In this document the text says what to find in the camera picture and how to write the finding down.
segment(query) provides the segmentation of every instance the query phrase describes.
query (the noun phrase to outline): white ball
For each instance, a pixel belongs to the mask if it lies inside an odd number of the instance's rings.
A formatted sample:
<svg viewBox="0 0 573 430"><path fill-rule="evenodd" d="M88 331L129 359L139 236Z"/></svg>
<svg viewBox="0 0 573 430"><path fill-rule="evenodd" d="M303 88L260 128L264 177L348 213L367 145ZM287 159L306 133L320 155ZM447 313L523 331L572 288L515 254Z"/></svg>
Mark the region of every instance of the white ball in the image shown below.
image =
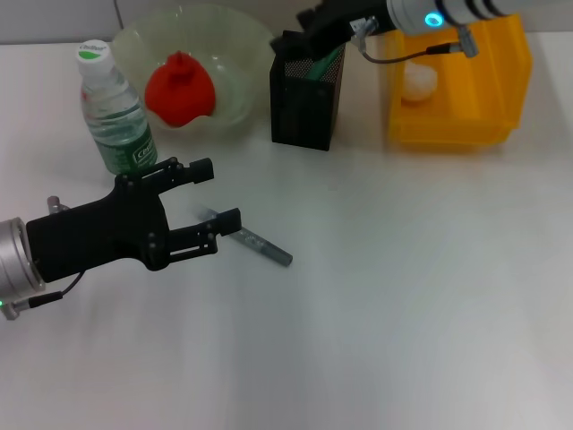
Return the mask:
<svg viewBox="0 0 573 430"><path fill-rule="evenodd" d="M406 62L402 99L423 101L438 88L438 73L429 65Z"/></svg>

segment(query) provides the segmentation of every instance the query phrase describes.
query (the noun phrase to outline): water bottle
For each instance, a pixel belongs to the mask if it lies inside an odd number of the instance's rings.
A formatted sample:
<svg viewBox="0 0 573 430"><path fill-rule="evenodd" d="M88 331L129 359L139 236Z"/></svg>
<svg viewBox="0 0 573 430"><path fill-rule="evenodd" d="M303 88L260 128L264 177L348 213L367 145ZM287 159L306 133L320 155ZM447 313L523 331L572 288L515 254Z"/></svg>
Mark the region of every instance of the water bottle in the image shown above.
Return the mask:
<svg viewBox="0 0 573 430"><path fill-rule="evenodd" d="M83 117L107 170L119 175L155 164L158 152L140 98L115 68L109 45L84 42L76 60L83 78Z"/></svg>

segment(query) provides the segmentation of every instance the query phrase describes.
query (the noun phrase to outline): gray marker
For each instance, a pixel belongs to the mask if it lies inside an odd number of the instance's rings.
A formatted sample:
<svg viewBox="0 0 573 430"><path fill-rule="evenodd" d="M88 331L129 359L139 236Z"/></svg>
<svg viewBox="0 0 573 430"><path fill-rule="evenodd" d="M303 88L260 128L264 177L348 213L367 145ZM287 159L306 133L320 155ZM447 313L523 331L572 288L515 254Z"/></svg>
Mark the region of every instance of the gray marker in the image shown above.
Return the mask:
<svg viewBox="0 0 573 430"><path fill-rule="evenodd" d="M201 221L208 221L217 217L217 213L209 208L201 207L197 210L197 216ZM249 248L255 253L262 254L278 264L288 267L293 262L293 256L287 251L283 251L278 246L273 245L268 240L254 234L251 230L242 228L241 230L233 233L231 237Z"/></svg>

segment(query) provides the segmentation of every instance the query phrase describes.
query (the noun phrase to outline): clear glass bowl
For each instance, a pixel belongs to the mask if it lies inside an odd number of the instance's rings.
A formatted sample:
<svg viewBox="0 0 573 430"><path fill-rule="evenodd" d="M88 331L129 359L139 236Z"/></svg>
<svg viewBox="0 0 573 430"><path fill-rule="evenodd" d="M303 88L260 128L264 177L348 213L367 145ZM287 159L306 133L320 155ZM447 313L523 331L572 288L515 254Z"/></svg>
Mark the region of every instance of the clear glass bowl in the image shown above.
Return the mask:
<svg viewBox="0 0 573 430"><path fill-rule="evenodd" d="M167 130L210 130L241 124L269 96L274 54L270 30L245 13L216 4L187 4L142 18L115 36L115 63L144 99L151 74L176 51L196 58L215 86L217 106L183 127L167 125L148 111L151 123Z"/></svg>

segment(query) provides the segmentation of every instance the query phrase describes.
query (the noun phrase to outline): white wall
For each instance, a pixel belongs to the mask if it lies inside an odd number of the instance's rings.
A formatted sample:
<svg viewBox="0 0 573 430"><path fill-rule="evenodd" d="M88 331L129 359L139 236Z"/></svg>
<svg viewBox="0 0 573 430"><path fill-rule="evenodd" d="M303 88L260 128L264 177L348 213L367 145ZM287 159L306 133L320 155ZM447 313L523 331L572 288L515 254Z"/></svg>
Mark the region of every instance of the white wall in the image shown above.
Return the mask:
<svg viewBox="0 0 573 430"><path fill-rule="evenodd" d="M273 31L280 32L297 29L296 13L320 0L215 1L250 13ZM155 8L180 3L176 0L118 2L126 24ZM573 30L573 2L525 13L524 22L528 30ZM0 0L0 43L109 39L118 30L112 0Z"/></svg>

